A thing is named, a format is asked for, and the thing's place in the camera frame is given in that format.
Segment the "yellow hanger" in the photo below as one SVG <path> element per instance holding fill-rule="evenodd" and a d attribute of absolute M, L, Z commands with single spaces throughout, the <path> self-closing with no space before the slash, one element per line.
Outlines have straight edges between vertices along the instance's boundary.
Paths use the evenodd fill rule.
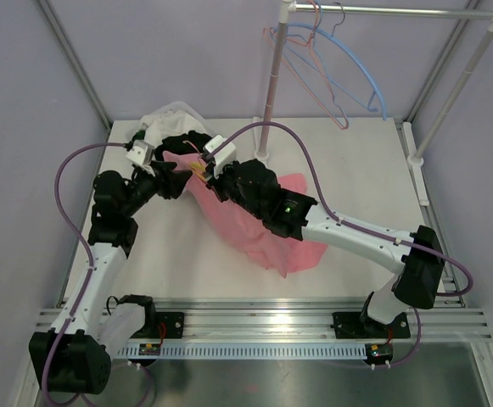
<path fill-rule="evenodd" d="M 188 166 L 192 170 L 192 172 L 206 185 L 208 182 L 207 175 L 205 174 L 206 163 L 202 159 L 201 152 L 199 149 L 189 140 L 183 141 L 183 143 L 189 145 L 194 152 L 197 154 L 196 159 L 189 163 Z"/>

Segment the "black t shirt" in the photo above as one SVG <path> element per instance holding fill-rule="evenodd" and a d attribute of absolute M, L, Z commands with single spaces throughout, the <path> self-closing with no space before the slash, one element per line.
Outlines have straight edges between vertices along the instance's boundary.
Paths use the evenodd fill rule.
<path fill-rule="evenodd" d="M 161 144 L 154 150 L 154 159 L 164 160 L 164 152 L 177 155 L 191 153 L 202 153 L 204 145 L 211 140 L 211 136 L 205 133 L 189 131 L 178 136 L 169 136 L 162 140 Z"/>

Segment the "green and white raglan shirt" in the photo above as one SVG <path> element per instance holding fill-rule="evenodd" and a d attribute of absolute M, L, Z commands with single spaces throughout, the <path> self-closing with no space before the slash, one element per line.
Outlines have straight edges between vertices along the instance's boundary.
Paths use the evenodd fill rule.
<path fill-rule="evenodd" d="M 144 140 L 146 136 L 146 131 L 145 130 L 138 130 L 131 139 L 131 142 L 139 141 L 139 140 Z"/>

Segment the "white tank top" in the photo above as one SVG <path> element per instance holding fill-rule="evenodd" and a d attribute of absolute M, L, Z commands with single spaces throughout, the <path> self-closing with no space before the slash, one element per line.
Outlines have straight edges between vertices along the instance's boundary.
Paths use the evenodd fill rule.
<path fill-rule="evenodd" d="M 139 125 L 145 131 L 144 141 L 155 148 L 167 137 L 178 137 L 190 131 L 207 134 L 203 124 L 184 110 L 147 114 L 140 119 Z"/>

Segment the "pink t shirt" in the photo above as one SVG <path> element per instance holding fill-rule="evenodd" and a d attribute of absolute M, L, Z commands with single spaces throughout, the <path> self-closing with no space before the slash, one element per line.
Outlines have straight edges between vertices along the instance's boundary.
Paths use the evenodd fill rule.
<path fill-rule="evenodd" d="M 185 190 L 194 196 L 223 242 L 246 254 L 257 265 L 277 270 L 283 278 L 316 267 L 328 248 L 323 243 L 276 236 L 237 204 L 230 200 L 219 201 L 198 175 L 189 179 Z"/>

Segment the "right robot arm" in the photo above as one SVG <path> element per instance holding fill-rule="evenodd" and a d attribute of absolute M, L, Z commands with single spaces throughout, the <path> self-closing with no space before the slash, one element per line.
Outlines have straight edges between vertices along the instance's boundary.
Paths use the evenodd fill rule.
<path fill-rule="evenodd" d="M 336 338 L 409 338 L 406 311 L 433 308 L 445 266 L 437 255 L 440 241 L 433 229 L 391 231 L 328 214 L 314 198 L 282 187 L 276 174 L 256 159 L 233 160 L 222 167 L 211 159 L 205 174 L 222 202 L 233 201 L 273 234 L 340 248 L 392 273 L 382 288 L 367 296 L 361 310 L 333 314 Z"/>

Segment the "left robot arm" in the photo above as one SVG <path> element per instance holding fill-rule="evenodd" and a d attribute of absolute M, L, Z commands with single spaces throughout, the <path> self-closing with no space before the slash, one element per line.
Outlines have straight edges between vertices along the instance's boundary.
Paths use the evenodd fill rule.
<path fill-rule="evenodd" d="M 111 361 L 132 338 L 160 338 L 166 332 L 153 299 L 127 294 L 104 320 L 103 307 L 137 237 L 134 215 L 153 197 L 177 199 L 192 173 L 173 162 L 155 161 L 130 179 L 115 170 L 93 181 L 91 227 L 82 244 L 87 264 L 69 300 L 46 332 L 29 342 L 31 362 L 44 394 L 100 394 Z"/>

